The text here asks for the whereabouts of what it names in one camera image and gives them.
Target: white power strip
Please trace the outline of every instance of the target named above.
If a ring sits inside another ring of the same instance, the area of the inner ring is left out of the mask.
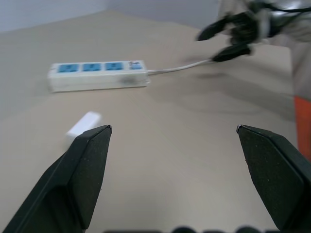
[[[52,92],[147,86],[143,61],[53,64],[48,73]]]

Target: white cable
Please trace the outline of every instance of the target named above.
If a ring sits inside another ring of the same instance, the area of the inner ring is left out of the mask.
[[[214,63],[214,61],[208,59],[208,60],[203,60],[203,61],[200,61],[200,62],[196,62],[196,63],[190,64],[190,65],[186,65],[186,66],[183,66],[183,67],[162,69],[162,70],[153,70],[153,69],[151,69],[151,70],[148,70],[148,74],[169,73],[169,72],[174,72],[174,71],[180,71],[180,70],[183,70],[183,69],[189,69],[189,68],[192,68],[192,67],[197,67],[197,66],[199,66],[201,64],[204,64],[204,63],[212,64],[212,63]]]

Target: table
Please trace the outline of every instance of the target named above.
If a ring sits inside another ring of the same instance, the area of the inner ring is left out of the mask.
[[[88,233],[115,229],[274,229],[250,179],[238,124],[296,145],[290,52],[155,75],[146,88],[50,94],[51,63],[144,60],[149,69],[204,60],[220,35],[104,12],[0,35],[0,227],[66,147],[87,111],[111,124],[104,182]]]

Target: wall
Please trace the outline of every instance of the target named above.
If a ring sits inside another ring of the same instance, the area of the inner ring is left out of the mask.
[[[218,14],[218,0],[111,0],[108,7],[127,14],[200,29],[214,22]]]
[[[102,11],[106,0],[0,0],[0,32]]]

